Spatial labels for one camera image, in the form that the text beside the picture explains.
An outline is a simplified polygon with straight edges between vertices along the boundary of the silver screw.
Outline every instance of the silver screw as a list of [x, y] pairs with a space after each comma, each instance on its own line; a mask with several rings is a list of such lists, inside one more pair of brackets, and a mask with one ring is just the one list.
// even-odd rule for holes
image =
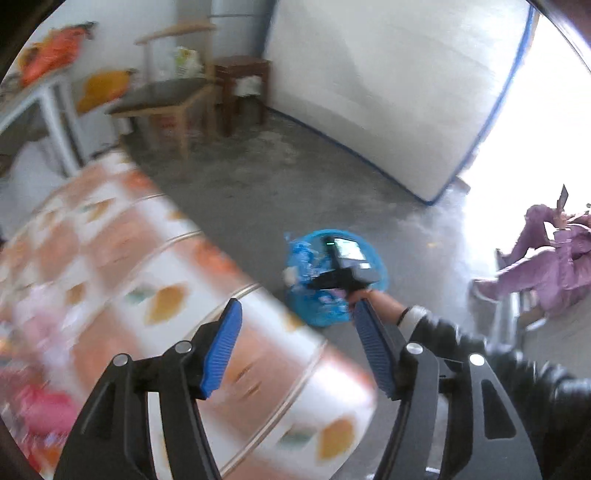
[[484, 365], [484, 357], [479, 353], [473, 353], [470, 355], [470, 363], [472, 365], [476, 365], [477, 367], [481, 367]]
[[191, 345], [191, 342], [186, 340], [183, 340], [174, 346], [174, 349], [177, 353], [188, 353], [191, 351], [191, 348], [193, 348], [193, 345]]
[[119, 355], [115, 355], [113, 357], [113, 365], [116, 367], [122, 367], [127, 363], [128, 357], [124, 353], [120, 353]]
[[412, 342], [407, 345], [407, 352], [413, 355], [420, 355], [421, 353], [423, 353], [423, 347], [420, 346], [418, 343]]

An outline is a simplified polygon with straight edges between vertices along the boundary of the chair backrest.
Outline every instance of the chair backrest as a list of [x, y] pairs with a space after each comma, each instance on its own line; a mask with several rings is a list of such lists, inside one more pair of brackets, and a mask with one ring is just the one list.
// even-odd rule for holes
[[212, 59], [212, 32], [217, 28], [211, 22], [207, 20], [197, 20], [191, 23], [182, 23], [178, 25], [173, 25], [172, 27], [165, 28], [164, 30], [160, 30], [145, 37], [138, 38], [135, 41], [136, 45], [141, 45], [144, 47], [144, 69], [146, 72], [146, 78], [148, 83], [152, 82], [152, 51], [150, 42], [152, 40], [156, 40], [158, 38], [166, 38], [166, 37], [178, 37], [180, 35], [186, 35], [189, 33], [196, 33], [201, 32], [205, 35], [205, 42], [202, 48], [201, 57], [203, 62], [203, 73], [207, 80], [211, 82], [215, 81], [215, 72], [213, 69], [213, 59]]

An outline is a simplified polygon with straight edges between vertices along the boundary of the purple clothing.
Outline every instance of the purple clothing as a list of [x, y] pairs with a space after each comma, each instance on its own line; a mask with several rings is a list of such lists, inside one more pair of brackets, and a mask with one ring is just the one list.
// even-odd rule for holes
[[[573, 219], [550, 241], [544, 222], [554, 225], [554, 210], [534, 205], [527, 210], [525, 227], [506, 260], [508, 267], [498, 274], [498, 294], [532, 288], [547, 314], [557, 314], [591, 291], [591, 229], [589, 217]], [[528, 249], [536, 252], [524, 258]]]

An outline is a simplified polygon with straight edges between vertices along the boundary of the white cuff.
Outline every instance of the white cuff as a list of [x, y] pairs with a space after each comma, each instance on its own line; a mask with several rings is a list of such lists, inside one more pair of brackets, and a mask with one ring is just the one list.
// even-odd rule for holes
[[402, 318], [402, 322], [400, 325], [398, 325], [398, 328], [400, 329], [400, 332], [404, 338], [406, 338], [407, 342], [410, 340], [410, 337], [413, 334], [414, 329], [417, 327], [417, 324], [427, 314], [429, 314], [429, 311], [426, 308], [416, 305], [406, 312]]

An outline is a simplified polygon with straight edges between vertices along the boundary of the blue edge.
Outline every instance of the blue edge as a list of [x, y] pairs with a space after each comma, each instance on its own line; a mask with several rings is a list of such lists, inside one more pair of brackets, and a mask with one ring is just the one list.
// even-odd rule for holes
[[349, 152], [350, 154], [354, 155], [358, 159], [360, 159], [363, 162], [367, 163], [367, 165], [370, 165], [372, 168], [374, 168], [375, 170], [377, 170], [378, 172], [380, 172], [388, 180], [393, 181], [400, 188], [402, 188], [406, 192], [409, 192], [410, 195], [412, 195], [414, 198], [416, 198], [422, 204], [427, 205], [427, 206], [435, 205], [441, 199], [441, 196], [447, 190], [447, 188], [450, 186], [450, 184], [453, 182], [453, 180], [456, 178], [456, 175], [458, 173], [460, 173], [461, 170], [470, 161], [470, 159], [472, 158], [472, 153], [474, 152], [474, 150], [477, 149], [478, 145], [480, 145], [480, 143], [484, 139], [486, 139], [486, 136], [491, 131], [491, 129], [492, 129], [494, 123], [495, 123], [496, 117], [498, 116], [498, 114], [501, 111], [501, 108], [503, 106], [503, 103], [505, 102], [505, 97], [506, 97], [507, 91], [509, 91], [509, 87], [511, 87], [511, 83], [513, 82], [513, 78], [515, 77], [515, 74], [517, 73], [517, 70], [519, 70], [519, 67], [521, 67], [521, 64], [523, 63], [523, 59], [524, 59], [524, 56], [525, 56], [525, 51], [527, 50], [527, 47], [528, 47], [528, 45], [530, 43], [531, 36], [532, 36], [532, 28], [533, 28], [533, 24], [534, 24], [534, 16], [535, 16], [535, 8], [530, 5], [530, 9], [529, 9], [528, 14], [527, 14], [527, 21], [525, 22], [525, 28], [523, 30], [523, 35], [521, 36], [521, 40], [519, 41], [519, 46], [517, 48], [517, 54], [515, 55], [515, 59], [513, 60], [513, 65], [511, 66], [511, 70], [509, 71], [509, 76], [507, 77], [507, 80], [506, 80], [505, 84], [503, 85], [503, 89], [501, 90], [501, 94], [496, 99], [496, 102], [495, 102], [494, 106], [492, 107], [492, 110], [491, 110], [488, 118], [486, 119], [486, 121], [484, 122], [484, 125], [482, 126], [482, 128], [478, 132], [478, 135], [476, 136], [474, 142], [472, 142], [472, 146], [470, 147], [470, 150], [464, 156], [464, 158], [460, 162], [460, 164], [457, 166], [457, 168], [455, 169], [455, 171], [453, 172], [452, 176], [449, 178], [449, 180], [447, 181], [447, 183], [445, 184], [445, 186], [441, 189], [441, 191], [437, 195], [435, 195], [435, 198], [433, 198], [432, 200], [424, 200], [421, 197], [417, 196], [416, 194], [414, 194], [413, 192], [411, 192], [408, 188], [406, 188], [404, 185], [402, 185], [393, 176], [391, 176], [389, 173], [384, 172], [381, 168], [379, 168], [378, 166], [376, 166], [374, 163], [372, 163], [370, 160], [368, 160], [367, 158], [365, 158], [363, 155], [360, 155], [355, 150], [351, 150], [349, 147], [343, 145], [338, 140], [335, 140], [334, 138], [329, 137], [328, 135], [322, 133], [320, 130], [318, 130], [318, 129], [314, 128], [314, 127], [311, 127], [308, 124], [305, 124], [301, 120], [298, 120], [297, 118], [294, 118], [291, 115], [287, 115], [286, 113], [280, 112], [279, 110], [275, 110], [274, 108], [270, 108], [270, 107], [268, 107], [268, 109], [271, 110], [272, 112], [275, 112], [275, 113], [279, 114], [280, 116], [283, 116], [285, 118], [288, 118], [289, 120], [291, 120], [291, 121], [293, 121], [293, 122], [295, 122], [295, 123], [297, 123], [299, 125], [302, 125], [303, 127], [308, 128], [309, 130], [312, 130], [317, 135], [319, 135], [319, 136], [327, 139], [328, 141], [330, 141], [334, 145], [337, 145], [337, 147], [342, 148], [343, 150]]

